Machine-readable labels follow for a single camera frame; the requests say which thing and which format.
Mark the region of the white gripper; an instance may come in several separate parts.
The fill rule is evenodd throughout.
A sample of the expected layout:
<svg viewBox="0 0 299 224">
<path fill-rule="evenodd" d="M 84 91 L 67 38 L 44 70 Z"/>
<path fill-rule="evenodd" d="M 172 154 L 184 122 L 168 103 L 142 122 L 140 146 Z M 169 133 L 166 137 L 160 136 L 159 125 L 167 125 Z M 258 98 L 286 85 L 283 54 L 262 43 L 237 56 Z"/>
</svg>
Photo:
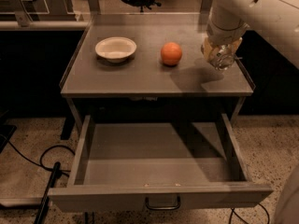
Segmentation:
<svg viewBox="0 0 299 224">
<path fill-rule="evenodd" d="M 241 45 L 241 37 L 247 30 L 247 25 L 243 21 L 238 21 L 235 25 L 227 28 L 216 25 L 212 20 L 207 22 L 206 34 L 202 44 L 202 52 L 207 62 L 211 62 L 217 56 L 220 45 L 232 44 L 232 51 L 236 52 Z"/>
</svg>

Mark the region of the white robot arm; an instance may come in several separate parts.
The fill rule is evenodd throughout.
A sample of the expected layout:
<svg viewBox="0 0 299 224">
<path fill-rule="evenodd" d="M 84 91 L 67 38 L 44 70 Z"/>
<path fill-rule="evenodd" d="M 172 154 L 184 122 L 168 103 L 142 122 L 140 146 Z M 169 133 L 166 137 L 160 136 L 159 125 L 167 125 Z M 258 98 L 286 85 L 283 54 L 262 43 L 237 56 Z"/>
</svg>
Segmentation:
<svg viewBox="0 0 299 224">
<path fill-rule="evenodd" d="M 218 70 L 230 67 L 248 28 L 299 67 L 299 0 L 212 0 L 205 60 Z"/>
</svg>

